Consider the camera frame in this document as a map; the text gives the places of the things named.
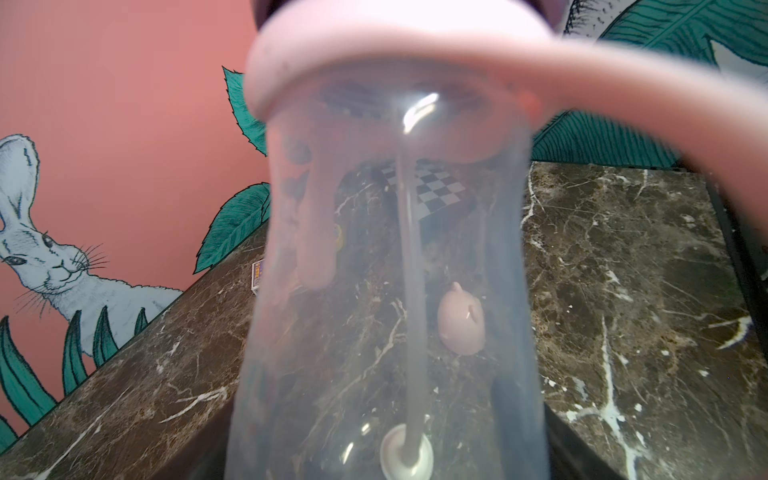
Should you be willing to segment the clear baby bottle body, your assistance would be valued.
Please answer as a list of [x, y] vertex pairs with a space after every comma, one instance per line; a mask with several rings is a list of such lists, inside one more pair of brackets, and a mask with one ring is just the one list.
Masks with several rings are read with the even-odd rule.
[[[373, 169], [395, 164], [406, 118], [416, 164], [442, 164], [477, 201], [419, 223], [428, 479], [549, 478], [522, 252], [531, 132], [520, 90], [426, 60], [356, 62], [291, 85], [262, 117], [271, 216], [226, 477], [387, 479], [382, 440], [406, 420], [407, 321], [398, 215]], [[475, 355], [438, 334], [453, 282], [482, 303]]]

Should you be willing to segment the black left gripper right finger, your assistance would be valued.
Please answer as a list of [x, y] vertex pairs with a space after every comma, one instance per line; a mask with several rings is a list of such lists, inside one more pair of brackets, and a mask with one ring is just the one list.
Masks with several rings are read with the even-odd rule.
[[544, 408], [553, 480], [623, 480], [550, 407]]

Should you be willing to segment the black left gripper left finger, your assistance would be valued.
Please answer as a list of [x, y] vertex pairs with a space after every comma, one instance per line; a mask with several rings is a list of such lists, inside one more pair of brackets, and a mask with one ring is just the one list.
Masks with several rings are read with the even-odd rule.
[[151, 480], [222, 480], [234, 399], [228, 400]]

